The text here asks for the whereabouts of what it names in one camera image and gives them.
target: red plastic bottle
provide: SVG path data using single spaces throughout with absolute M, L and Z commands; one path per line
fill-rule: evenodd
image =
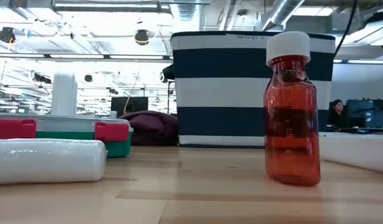
M 303 32 L 267 41 L 273 76 L 264 95 L 265 167 L 269 177 L 285 184 L 320 182 L 316 88 L 305 73 L 309 49 Z

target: green container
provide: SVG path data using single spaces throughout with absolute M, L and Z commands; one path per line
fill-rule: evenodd
M 127 141 L 103 141 L 107 157 L 126 157 L 131 150 L 131 136 L 134 132 L 129 121 L 123 119 L 101 119 L 54 115 L 0 113 L 0 118 L 34 119 L 37 121 L 37 138 L 94 140 L 96 122 L 126 123 L 129 126 Z
M 127 157 L 131 151 L 132 128 L 129 130 L 127 141 L 103 141 L 108 151 L 108 158 Z M 37 138 L 50 139 L 74 139 L 74 140 L 94 140 L 95 133 L 89 131 L 37 131 Z

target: black monitor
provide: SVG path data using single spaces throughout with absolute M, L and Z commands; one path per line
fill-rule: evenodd
M 372 100 L 374 103 L 374 114 L 372 115 L 372 128 L 383 128 L 383 100 Z
M 347 120 L 348 127 L 370 128 L 374 114 L 374 102 L 372 100 L 348 100 Z
M 111 98 L 111 111 L 117 111 L 117 117 L 124 114 L 124 107 L 128 97 L 113 97 Z M 129 99 L 126 112 L 132 113 L 149 109 L 149 97 L 131 97 Z

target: white foam roll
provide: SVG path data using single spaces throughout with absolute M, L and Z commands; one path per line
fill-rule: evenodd
M 0 140 L 0 184 L 97 181 L 105 165 L 101 141 Z
M 320 158 L 383 172 L 383 135 L 320 133 Z

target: container lid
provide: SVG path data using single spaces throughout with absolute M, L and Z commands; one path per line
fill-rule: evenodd
M 127 141 L 129 126 L 124 123 L 96 122 L 95 140 L 100 141 Z
M 310 38 L 304 32 L 284 32 L 269 38 L 266 42 L 266 65 L 277 57 L 301 55 L 310 61 Z
M 37 121 L 37 131 L 75 131 L 94 132 L 96 122 L 128 124 L 126 119 L 87 118 L 81 116 L 54 116 L 34 114 L 0 113 L 0 118 L 34 119 Z
M 35 138 L 36 129 L 33 119 L 0 119 L 0 139 Z

